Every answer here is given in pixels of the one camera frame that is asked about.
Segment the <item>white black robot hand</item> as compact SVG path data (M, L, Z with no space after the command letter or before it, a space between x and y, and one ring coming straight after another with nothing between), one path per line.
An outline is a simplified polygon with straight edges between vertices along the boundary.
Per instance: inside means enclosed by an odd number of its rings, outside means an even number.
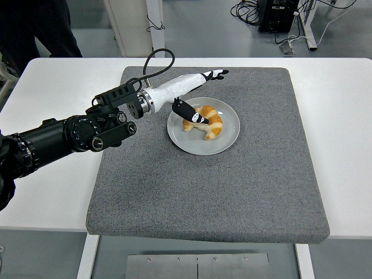
M157 88L143 90L151 114L160 111L166 103L172 104L172 111L191 123L208 124L209 120L198 113L191 105L182 101L181 96L199 88L209 80L222 80L228 70L212 70L205 73L185 74L174 78Z

